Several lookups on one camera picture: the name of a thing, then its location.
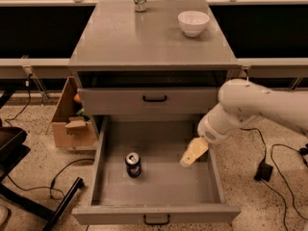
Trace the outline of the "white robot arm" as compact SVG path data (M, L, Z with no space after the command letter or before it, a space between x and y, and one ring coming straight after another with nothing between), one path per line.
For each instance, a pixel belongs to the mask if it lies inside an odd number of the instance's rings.
M217 105L199 121L198 137L188 145L180 165L189 167L210 144L221 143L231 130L262 117L307 136L308 92L271 90L244 79L225 82L218 91Z

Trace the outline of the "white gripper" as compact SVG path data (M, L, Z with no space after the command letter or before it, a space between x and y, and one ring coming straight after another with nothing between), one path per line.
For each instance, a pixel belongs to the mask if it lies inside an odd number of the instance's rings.
M184 152L180 165L189 167L209 149L209 143L221 143L231 130L243 128L254 120L254 116L231 114L226 112L218 103L198 123L197 134L200 138L194 138Z

